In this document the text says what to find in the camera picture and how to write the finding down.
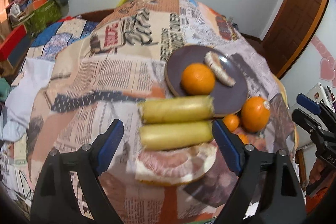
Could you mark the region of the person's hand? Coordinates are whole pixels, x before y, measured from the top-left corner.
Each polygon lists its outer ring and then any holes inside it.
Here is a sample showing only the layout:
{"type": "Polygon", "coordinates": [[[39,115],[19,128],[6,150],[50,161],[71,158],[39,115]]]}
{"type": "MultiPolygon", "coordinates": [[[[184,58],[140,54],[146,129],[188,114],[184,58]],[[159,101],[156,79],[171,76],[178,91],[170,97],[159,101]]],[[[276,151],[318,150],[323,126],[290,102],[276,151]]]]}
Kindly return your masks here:
{"type": "Polygon", "coordinates": [[[321,178],[321,172],[325,169],[326,163],[322,161],[321,159],[317,158],[313,168],[310,171],[309,175],[309,183],[313,184],[316,181],[320,180],[321,178]]]}

